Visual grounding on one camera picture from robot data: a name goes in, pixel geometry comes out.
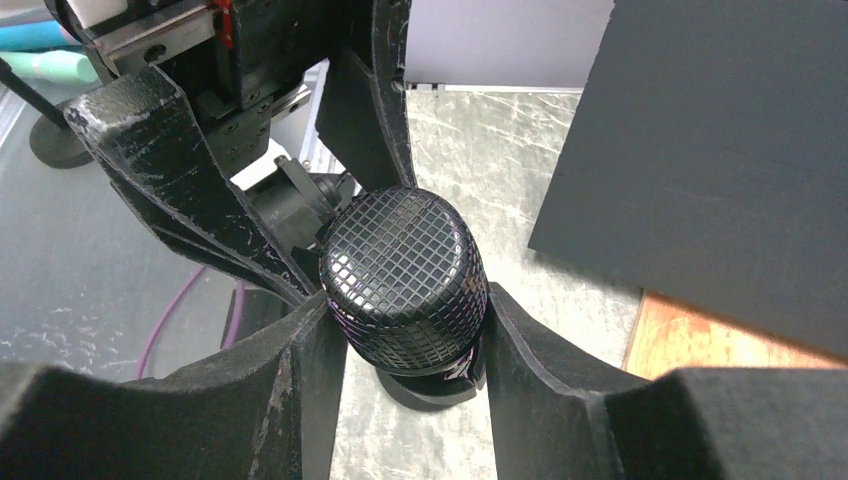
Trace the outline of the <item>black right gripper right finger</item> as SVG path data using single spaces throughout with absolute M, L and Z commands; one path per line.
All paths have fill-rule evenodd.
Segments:
M 493 284 L 484 352 L 501 479 L 843 479 L 843 370 L 683 368 L 646 380 Z

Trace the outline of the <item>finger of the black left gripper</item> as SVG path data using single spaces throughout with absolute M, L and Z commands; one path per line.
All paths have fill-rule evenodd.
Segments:
M 174 253 L 297 306 L 315 287 L 225 175 L 185 92 L 147 66 L 70 100 L 64 117 L 135 217 Z
M 338 1 L 320 140 L 366 190 L 417 185 L 405 86 L 410 1 Z

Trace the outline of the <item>black shock-mount desk stand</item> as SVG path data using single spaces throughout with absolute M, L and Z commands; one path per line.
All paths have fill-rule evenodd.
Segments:
M 29 146 L 41 163 L 66 170 L 93 161 L 58 106 L 16 75 L 5 60 L 1 60 L 1 83 L 41 114 L 29 134 Z

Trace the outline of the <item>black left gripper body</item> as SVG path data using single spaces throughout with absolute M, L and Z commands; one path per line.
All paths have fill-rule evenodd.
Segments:
M 103 84 L 157 66 L 234 175 L 268 149 L 305 72 L 371 26 L 368 1 L 49 1 Z

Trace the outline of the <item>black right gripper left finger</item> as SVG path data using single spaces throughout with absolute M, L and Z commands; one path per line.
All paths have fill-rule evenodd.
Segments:
M 162 379 L 1 367 L 5 479 L 325 479 L 347 343 L 323 294 Z

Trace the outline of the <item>black microphone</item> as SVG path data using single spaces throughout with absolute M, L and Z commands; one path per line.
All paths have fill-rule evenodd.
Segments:
M 376 368 L 407 377 L 445 371 L 468 354 L 489 294 L 459 212 L 410 187 L 359 195 L 329 223 L 319 280 L 353 349 Z

